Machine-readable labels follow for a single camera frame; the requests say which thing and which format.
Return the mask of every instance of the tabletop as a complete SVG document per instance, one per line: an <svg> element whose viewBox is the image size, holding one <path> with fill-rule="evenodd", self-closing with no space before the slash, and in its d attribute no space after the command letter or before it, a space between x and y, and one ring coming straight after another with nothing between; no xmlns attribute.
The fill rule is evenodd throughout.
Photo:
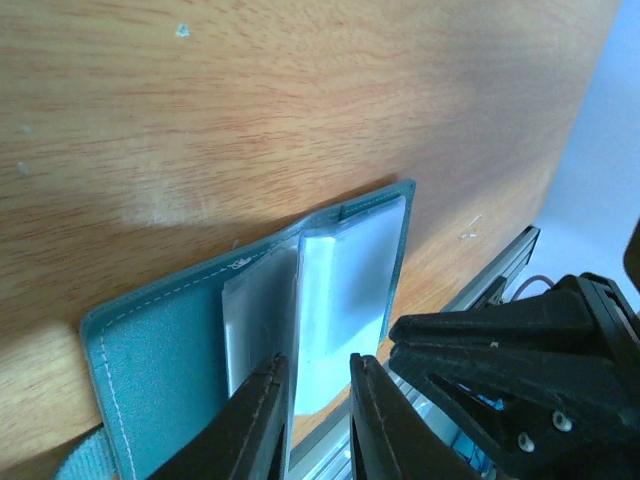
<svg viewBox="0 0 640 480"><path fill-rule="evenodd" d="M393 318L440 309L535 218L617 6L2 2L0 473L101 422L85 313L318 207L414 178Z"/></svg>

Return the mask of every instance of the blue object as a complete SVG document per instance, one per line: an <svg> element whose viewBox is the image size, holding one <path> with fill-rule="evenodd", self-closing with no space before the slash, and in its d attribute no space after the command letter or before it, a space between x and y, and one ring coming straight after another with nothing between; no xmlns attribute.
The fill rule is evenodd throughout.
<svg viewBox="0 0 640 480"><path fill-rule="evenodd" d="M80 334L120 478L137 480L151 475L228 400L221 301L226 281L305 229L330 226L404 197L405 217L382 339L404 257L414 191L415 182L405 180L316 211L274 235L91 311Z"/></svg>

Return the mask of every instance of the screw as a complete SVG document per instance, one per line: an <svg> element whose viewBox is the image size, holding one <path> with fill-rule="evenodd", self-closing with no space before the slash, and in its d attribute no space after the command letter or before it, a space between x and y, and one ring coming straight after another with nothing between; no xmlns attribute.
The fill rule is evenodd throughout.
<svg viewBox="0 0 640 480"><path fill-rule="evenodd" d="M520 435L518 435L518 446L520 450L527 453L531 453L536 449L535 443L529 438L527 432L521 432Z"/></svg>
<svg viewBox="0 0 640 480"><path fill-rule="evenodd" d="M569 420L564 413L557 410L553 412L551 420L553 421L553 426L561 432L570 432L573 428L573 422Z"/></svg>

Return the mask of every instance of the white wall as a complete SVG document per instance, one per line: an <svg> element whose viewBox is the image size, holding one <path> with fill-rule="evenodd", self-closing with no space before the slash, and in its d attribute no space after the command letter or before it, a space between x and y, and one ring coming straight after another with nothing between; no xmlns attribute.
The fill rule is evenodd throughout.
<svg viewBox="0 0 640 480"><path fill-rule="evenodd" d="M542 233L520 279L590 271L615 280L637 311L640 295L622 256L639 216L640 2L625 0L534 222ZM533 284L525 296L543 287Z"/></svg>

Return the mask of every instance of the stitched edge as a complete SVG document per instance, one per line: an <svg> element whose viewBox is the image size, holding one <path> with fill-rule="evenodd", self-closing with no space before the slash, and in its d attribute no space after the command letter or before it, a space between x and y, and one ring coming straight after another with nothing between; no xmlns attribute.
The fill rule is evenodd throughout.
<svg viewBox="0 0 640 480"><path fill-rule="evenodd" d="M397 195L402 195L403 193L405 193L405 192L403 192L403 190L404 189L398 189L396 191L387 193L386 195L383 195L381 197L376 197L376 198L374 198L374 199L372 199L372 200L370 200L368 202L357 204L357 205L353 205L352 207L347 207L345 209L344 213L346 215L346 214L354 212L356 210L362 210L365 207L367 207L369 205L372 205L374 203L379 204L383 200L386 200L387 198L394 197L394 196L397 196ZM315 218L314 220L311 220L309 223L311 223L311 224L319 223L320 221L326 220L326 219L331 218L331 217L338 217L339 215L340 215L340 211L328 212L325 215L320 215L317 218ZM286 242L287 240L291 239L293 236L297 235L302 230L302 228L304 228L304 224L302 224L298 228L296 228L294 230L294 232L292 232L291 235L289 235L286 238L284 238L283 240L281 240L281 242ZM273 246L273 244L270 244L269 247L267 248L267 250L265 250L263 252L260 252L260 253L256 253L256 254L252 255L251 257L248 257L249 260L253 260L254 258L256 258L256 257L258 257L260 255L264 255L272 246ZM115 392L115 389L113 387L113 380L112 380L112 377L111 377L111 372L109 370L109 362L107 360L107 350L106 350L105 341L104 341L105 329L107 327L113 325L113 323L115 323L117 320L121 320L121 319L125 318L127 315L131 315L133 312L135 312L137 310L140 310L143 306L148 306L151 303L155 303L158 300L162 300L163 298L168 297L172 293L179 292L183 288L187 288L187 287L189 287L191 285L196 285L197 283L199 283L199 282L201 282L203 280L206 280L208 278L214 277L214 276L218 275L219 273L222 273L222 272L226 271L229 268L234 268L233 265L237 265L236 262L237 262L237 260L235 262L232 262L231 264L227 265L226 267L221 268L217 272L211 273L209 275L205 275L204 277L201 277L200 279L192 280L191 282L185 283L181 287L176 287L176 288L174 288L173 290L171 290L169 292L165 292L162 296L155 297L152 301L147 301L142 305L138 305L137 307L129 310L127 313L121 313L120 315L116 316L115 319L110 320L102 328L102 331L100 332L100 347L102 349L102 360L104 361L105 371L107 373L107 383L109 385L109 390L111 392L111 399L113 401L113 406L116 409L116 416L118 417L118 423L119 423L119 426L120 426L120 433L122 433L122 439L124 440L124 443L125 443L125 447L126 447L126 450L127 450L127 457L129 459L129 464L131 465L131 472L132 472L134 480L137 480L136 468L135 468L135 464L133 462L133 454L131 452L131 446L129 444L129 440L127 438L127 434L125 433L125 430L124 430L124 421L122 419L122 412L120 411L120 406L118 405L118 401L116 399L116 392ZM250 262L243 263L241 266L248 265L249 263Z"/></svg>

